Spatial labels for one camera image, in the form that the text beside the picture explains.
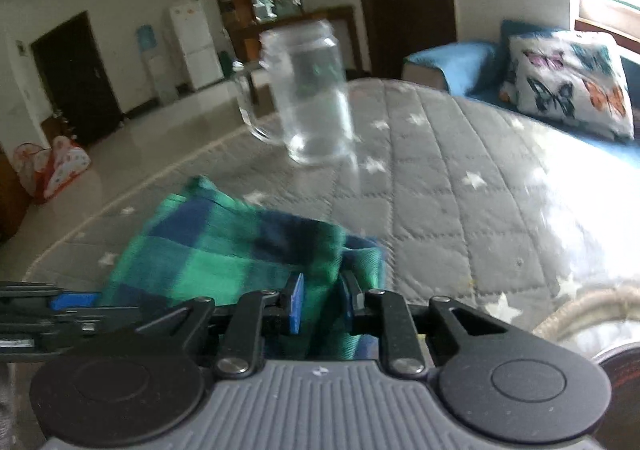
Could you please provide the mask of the green blue plaid shirt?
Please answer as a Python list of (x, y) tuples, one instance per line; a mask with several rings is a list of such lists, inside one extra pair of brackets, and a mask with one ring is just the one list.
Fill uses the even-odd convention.
[(195, 297), (233, 305), (246, 293), (303, 277), (299, 333), (280, 338), (276, 352), (287, 359), (359, 359), (372, 342), (346, 332), (338, 289), (345, 272), (362, 289), (382, 286), (381, 246), (333, 223), (254, 207), (195, 177), (167, 196), (128, 244), (100, 304), (148, 314)]

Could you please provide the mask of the red white play tent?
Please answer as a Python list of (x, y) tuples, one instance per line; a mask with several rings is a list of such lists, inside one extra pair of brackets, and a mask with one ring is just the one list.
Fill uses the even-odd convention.
[(43, 204), (68, 187), (91, 166), (88, 153), (66, 136), (57, 136), (50, 147), (23, 143), (13, 152), (12, 166), (25, 191)]

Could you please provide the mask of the grey quilted star table cover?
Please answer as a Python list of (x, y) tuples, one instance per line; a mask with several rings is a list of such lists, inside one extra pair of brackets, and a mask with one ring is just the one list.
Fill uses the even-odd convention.
[(102, 292), (158, 205), (195, 177), (254, 207), (375, 240), (382, 288), (447, 295), (557, 342), (639, 317), (639, 171), (506, 110), (399, 81), (350, 88), (343, 162), (296, 165), (237, 131), (58, 242), (30, 280)]

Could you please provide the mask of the clear glass mug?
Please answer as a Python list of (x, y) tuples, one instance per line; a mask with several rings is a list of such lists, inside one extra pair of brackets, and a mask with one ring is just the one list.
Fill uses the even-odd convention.
[[(271, 101), (279, 124), (258, 125), (255, 72), (267, 74)], [(233, 66), (241, 117), (259, 141), (282, 145), (294, 162), (335, 162), (352, 151), (355, 132), (340, 46), (326, 28), (322, 39), (299, 49), (283, 38), (264, 38), (257, 64)]]

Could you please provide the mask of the water dispenser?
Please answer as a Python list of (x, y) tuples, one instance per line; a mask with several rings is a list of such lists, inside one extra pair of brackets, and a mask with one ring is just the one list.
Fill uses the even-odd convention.
[(178, 91), (174, 84), (171, 68), (166, 56), (160, 51), (151, 25), (142, 25), (136, 32), (141, 58), (152, 84), (155, 98), (162, 105), (178, 100)]

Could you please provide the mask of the blue sofa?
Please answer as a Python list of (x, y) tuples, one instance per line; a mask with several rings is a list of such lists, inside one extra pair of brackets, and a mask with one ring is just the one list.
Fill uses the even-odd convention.
[[(498, 42), (454, 42), (410, 54), (404, 60), (401, 79), (518, 113), (519, 110), (512, 103), (501, 100), (499, 95), (504, 82), (511, 80), (510, 38), (518, 35), (550, 35), (560, 30), (562, 29), (519, 20), (503, 20)], [(634, 141), (599, 136), (591, 131), (558, 124), (546, 118), (534, 119), (639, 168), (639, 54), (623, 48), (617, 42), (616, 49), (620, 52), (631, 110), (634, 112)]]

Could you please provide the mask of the butterfly print pillow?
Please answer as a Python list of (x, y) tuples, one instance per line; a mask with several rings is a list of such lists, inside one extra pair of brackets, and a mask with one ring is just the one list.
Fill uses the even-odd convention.
[(509, 39), (510, 61), (500, 98), (529, 116), (634, 139), (622, 58), (605, 32), (528, 32)]

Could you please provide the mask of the white refrigerator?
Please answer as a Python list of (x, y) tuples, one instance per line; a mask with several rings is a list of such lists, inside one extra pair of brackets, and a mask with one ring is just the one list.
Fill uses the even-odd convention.
[(183, 0), (168, 15), (191, 88), (202, 90), (224, 78), (202, 0)]

